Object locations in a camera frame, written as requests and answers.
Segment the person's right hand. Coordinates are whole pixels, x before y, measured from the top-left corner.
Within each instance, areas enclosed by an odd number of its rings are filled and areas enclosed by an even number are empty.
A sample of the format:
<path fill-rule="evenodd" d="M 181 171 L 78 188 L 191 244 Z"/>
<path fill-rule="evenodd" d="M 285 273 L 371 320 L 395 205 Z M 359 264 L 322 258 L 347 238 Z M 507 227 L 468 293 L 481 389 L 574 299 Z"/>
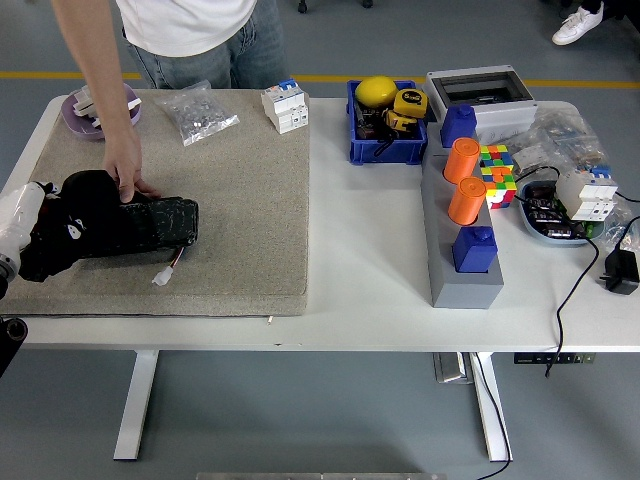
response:
<path fill-rule="evenodd" d="M 129 203 L 135 193 L 160 198 L 160 192 L 142 178 L 142 150 L 139 136 L 130 128 L 105 136 L 103 168 L 114 180 L 120 200 Z"/>

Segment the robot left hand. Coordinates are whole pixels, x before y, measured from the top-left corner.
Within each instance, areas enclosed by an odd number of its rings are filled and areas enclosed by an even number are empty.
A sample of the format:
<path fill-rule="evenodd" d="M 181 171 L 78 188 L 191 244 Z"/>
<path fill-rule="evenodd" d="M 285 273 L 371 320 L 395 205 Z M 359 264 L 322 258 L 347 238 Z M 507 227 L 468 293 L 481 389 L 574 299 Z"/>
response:
<path fill-rule="evenodd" d="M 30 243 L 40 208 L 59 188 L 51 182 L 29 182 L 1 198 L 1 254 L 15 263 Z"/>

